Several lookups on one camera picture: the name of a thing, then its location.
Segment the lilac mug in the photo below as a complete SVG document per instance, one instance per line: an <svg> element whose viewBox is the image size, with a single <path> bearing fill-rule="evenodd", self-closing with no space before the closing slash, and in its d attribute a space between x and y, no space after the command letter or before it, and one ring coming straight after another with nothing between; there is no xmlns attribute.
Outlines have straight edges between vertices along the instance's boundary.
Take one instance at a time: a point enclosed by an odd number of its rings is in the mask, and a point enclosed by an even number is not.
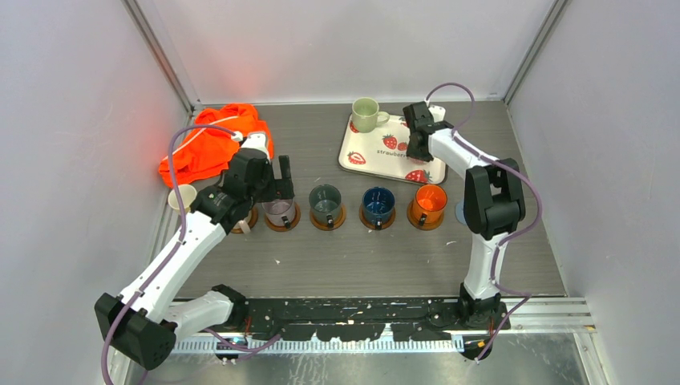
<svg viewBox="0 0 680 385"><path fill-rule="evenodd" d="M277 199L261 203L264 214L277 226L292 221L295 217L295 203L293 199Z"/></svg>

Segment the wooden coaster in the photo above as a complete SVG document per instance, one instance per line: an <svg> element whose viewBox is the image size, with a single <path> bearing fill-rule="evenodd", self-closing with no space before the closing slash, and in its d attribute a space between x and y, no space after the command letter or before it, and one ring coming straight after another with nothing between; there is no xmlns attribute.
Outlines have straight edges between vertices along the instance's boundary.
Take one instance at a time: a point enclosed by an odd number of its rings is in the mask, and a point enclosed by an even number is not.
<svg viewBox="0 0 680 385"><path fill-rule="evenodd" d="M384 230L393 225L396 218L396 210L391 209L387 213L373 213L367 207L359 209L360 221L370 230Z"/></svg>
<svg viewBox="0 0 680 385"><path fill-rule="evenodd" d="M417 218L415 214L413 214L413 207L414 202L412 201L407 207L407 219L415 228L422 231L431 231L442 225L445 218L444 213L441 213L435 221L427 222L427 215L423 213L421 217Z"/></svg>
<svg viewBox="0 0 680 385"><path fill-rule="evenodd" d="M250 209L250 211L252 211L252 219L250 220L249 224L252 230L252 228L255 226L258 220L258 210L256 207L253 207L252 209Z"/></svg>
<svg viewBox="0 0 680 385"><path fill-rule="evenodd" d="M312 208L310 220L312 225L321 231L333 231L339 229L346 221L346 206L340 205L335 211L321 212Z"/></svg>
<svg viewBox="0 0 680 385"><path fill-rule="evenodd" d="M267 216L265 216L266 225L270 229L272 229L273 231L279 232L279 233L288 232L288 231L294 229L298 225L298 223L300 222L301 217L302 217L302 211L300 209L299 204L295 204L294 207L295 207L295 217L292 221L288 221L288 222L285 221L283 226L277 226Z"/></svg>

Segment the dark green mug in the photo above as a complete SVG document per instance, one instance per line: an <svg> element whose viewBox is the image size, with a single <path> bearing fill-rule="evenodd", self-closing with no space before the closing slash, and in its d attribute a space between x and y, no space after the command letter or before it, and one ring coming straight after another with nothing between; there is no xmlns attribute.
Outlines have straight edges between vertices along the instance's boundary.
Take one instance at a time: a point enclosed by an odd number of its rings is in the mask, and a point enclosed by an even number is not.
<svg viewBox="0 0 680 385"><path fill-rule="evenodd" d="M333 229L339 222L342 212L342 195L330 184L313 188L309 194L310 213L314 221L323 229Z"/></svg>

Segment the white pink-handled mug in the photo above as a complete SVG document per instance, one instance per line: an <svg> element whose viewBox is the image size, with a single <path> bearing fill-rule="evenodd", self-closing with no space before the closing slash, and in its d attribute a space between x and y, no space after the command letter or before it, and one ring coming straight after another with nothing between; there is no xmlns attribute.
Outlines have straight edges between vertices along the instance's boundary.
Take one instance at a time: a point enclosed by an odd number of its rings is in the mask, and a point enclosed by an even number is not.
<svg viewBox="0 0 680 385"><path fill-rule="evenodd" d="M251 231L251 226L249 224L252 219L252 211L249 211L247 216L243 220L239 220L232 228L233 233L249 233Z"/></svg>

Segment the light green mug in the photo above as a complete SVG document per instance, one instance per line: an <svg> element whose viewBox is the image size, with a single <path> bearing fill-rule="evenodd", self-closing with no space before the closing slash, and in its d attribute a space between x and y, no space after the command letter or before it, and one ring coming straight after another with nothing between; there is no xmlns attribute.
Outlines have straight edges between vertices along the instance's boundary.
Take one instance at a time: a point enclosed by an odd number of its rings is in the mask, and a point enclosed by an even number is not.
<svg viewBox="0 0 680 385"><path fill-rule="evenodd" d="M352 104L351 123L360 133L372 132L377 127L386 124L390 117L387 112L380 109L375 99L362 97Z"/></svg>

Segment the cream yellow mug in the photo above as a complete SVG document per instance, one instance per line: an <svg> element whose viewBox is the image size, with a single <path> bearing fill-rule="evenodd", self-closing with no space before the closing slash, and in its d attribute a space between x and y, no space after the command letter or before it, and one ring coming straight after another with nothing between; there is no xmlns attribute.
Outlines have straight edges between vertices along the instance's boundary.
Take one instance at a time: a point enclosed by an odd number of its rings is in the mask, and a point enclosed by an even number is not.
<svg viewBox="0 0 680 385"><path fill-rule="evenodd" d="M179 213L180 208L183 207L186 213L191 211L191 204L197 197L197 190L191 184L180 184L177 187L177 192L174 188L171 189L167 197L168 206L175 212Z"/></svg>

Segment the orange mug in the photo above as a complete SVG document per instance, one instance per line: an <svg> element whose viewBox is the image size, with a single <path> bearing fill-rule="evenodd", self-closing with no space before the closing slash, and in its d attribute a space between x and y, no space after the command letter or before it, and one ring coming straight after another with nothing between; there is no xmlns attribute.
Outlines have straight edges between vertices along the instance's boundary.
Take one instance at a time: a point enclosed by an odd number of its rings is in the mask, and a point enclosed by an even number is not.
<svg viewBox="0 0 680 385"><path fill-rule="evenodd" d="M435 221L447 206L446 192L435 184L426 184L421 186L414 199L413 214L417 218L421 217L423 213L427 215L427 222Z"/></svg>

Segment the dark blue mug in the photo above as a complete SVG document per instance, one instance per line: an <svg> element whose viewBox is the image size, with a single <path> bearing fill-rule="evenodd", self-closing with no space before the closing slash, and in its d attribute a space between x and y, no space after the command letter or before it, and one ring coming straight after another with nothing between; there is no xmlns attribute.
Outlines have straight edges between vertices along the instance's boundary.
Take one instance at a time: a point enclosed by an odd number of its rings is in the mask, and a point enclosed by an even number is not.
<svg viewBox="0 0 680 385"><path fill-rule="evenodd" d="M362 197L362 205L373 213L387 213L395 209L395 196L391 190L384 187L367 189Z"/></svg>

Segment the blue coaster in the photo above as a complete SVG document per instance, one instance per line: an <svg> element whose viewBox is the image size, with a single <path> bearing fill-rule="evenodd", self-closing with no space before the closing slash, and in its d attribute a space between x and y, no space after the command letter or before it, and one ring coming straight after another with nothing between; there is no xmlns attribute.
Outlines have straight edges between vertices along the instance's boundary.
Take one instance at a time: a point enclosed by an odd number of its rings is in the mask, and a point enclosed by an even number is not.
<svg viewBox="0 0 680 385"><path fill-rule="evenodd" d="M455 206L455 218L456 220L462 224L466 225L467 221L464 216L464 201L460 201L456 204Z"/></svg>

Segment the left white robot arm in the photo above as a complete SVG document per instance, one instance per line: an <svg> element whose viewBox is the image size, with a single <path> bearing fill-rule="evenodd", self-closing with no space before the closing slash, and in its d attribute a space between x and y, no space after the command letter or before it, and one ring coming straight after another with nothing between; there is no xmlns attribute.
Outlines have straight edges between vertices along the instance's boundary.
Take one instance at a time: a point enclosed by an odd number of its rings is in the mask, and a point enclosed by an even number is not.
<svg viewBox="0 0 680 385"><path fill-rule="evenodd" d="M211 326L243 327L246 298L226 285L177 308L171 304L200 262L244 220L257 203L294 196L288 156L279 156L275 177L268 156L241 148L219 181L201 189L180 229L160 255L120 294L104 293L95 314L105 342L143 369L156 369L177 342Z"/></svg>

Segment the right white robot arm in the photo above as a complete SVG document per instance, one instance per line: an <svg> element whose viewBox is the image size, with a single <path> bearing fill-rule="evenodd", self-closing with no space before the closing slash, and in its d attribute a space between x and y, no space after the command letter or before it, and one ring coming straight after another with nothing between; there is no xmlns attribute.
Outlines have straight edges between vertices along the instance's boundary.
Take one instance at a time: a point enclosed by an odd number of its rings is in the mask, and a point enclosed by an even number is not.
<svg viewBox="0 0 680 385"><path fill-rule="evenodd" d="M500 308L498 275L506 244L526 215L518 163L478 149L425 101L404 107L403 117L410 132L407 155L441 160L463 178L463 217L472 232L472 251L456 314L466 327L478 328Z"/></svg>

